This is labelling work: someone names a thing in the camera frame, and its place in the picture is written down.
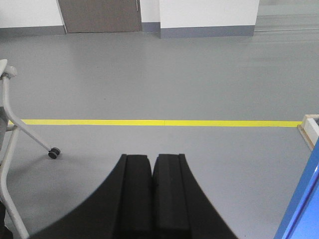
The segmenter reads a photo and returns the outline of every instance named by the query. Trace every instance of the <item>white wall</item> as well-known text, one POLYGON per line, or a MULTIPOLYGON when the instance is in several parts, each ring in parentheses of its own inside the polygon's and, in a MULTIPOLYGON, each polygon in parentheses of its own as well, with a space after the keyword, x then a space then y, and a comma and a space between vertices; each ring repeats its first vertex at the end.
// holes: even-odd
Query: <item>white wall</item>
POLYGON ((161 28, 255 25, 259 0, 159 0, 161 28))
POLYGON ((63 25, 56 0, 0 0, 0 28, 63 25))
POLYGON ((142 22, 160 22, 160 0, 140 0, 142 22))

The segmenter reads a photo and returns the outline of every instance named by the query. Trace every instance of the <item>metal frame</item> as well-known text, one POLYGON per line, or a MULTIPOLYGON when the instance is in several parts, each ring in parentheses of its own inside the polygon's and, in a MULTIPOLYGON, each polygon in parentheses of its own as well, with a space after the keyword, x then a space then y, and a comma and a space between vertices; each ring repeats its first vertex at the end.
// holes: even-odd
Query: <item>metal frame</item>
POLYGON ((8 66, 7 60, 0 60, 0 80, 2 81, 3 107, 8 119, 11 120, 11 122, 13 123, 13 125, 9 125, 6 130, 7 132, 12 131, 12 135, 10 137, 3 161, 0 166, 0 197, 20 237, 22 239, 27 239, 29 238, 29 233, 27 232, 25 225, 21 219, 21 216, 19 215, 19 212, 17 211, 14 205, 14 202, 7 189, 7 185, 6 185, 7 174, 12 161, 14 149, 16 147, 20 130, 22 130, 27 135, 29 135, 32 139, 34 139, 47 151, 51 150, 51 146, 45 140, 43 140, 33 129, 31 129, 22 120, 20 120, 17 116, 15 116, 15 114, 11 110, 11 107, 9 104, 9 81, 10 81, 10 78, 16 75, 17 75, 16 69, 14 67, 8 66))

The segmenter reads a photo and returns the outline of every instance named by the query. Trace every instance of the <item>caster wheel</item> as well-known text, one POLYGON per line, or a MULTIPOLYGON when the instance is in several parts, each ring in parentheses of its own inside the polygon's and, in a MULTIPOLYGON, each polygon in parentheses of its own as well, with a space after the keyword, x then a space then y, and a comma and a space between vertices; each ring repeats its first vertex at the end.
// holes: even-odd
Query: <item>caster wheel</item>
POLYGON ((51 148, 51 150, 49 151, 49 156, 50 158, 56 159, 58 157, 58 155, 60 154, 60 149, 58 148, 51 148))

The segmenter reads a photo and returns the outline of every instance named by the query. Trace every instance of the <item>chair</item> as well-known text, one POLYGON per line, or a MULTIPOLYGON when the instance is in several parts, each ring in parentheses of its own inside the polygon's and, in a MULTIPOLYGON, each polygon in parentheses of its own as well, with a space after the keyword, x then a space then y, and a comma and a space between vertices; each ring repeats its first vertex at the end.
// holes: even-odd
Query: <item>chair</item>
POLYGON ((12 161, 13 152, 17 143, 20 130, 29 135, 42 147, 48 151, 49 157, 56 159, 60 154, 60 150, 56 147, 51 147, 44 139, 42 139, 33 129, 27 126, 12 112, 9 105, 9 83, 10 79, 17 75, 16 68, 7 65, 7 60, 0 60, 0 80, 2 81, 2 102, 3 107, 0 107, 0 149, 3 143, 4 135, 8 131, 12 131, 9 143, 7 145, 3 161, 0 166, 0 198, 9 213, 14 226, 16 227, 22 239, 29 238, 29 234, 24 226, 24 223, 12 201, 12 198, 7 190, 6 177, 12 161))

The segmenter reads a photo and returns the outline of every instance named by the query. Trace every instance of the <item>doorway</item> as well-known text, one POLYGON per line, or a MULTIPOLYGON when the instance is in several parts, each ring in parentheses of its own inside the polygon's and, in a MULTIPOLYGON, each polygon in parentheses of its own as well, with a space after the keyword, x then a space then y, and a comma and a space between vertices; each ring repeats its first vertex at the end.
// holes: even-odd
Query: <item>doorway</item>
POLYGON ((141 31, 140 0, 58 0, 67 33, 141 31))

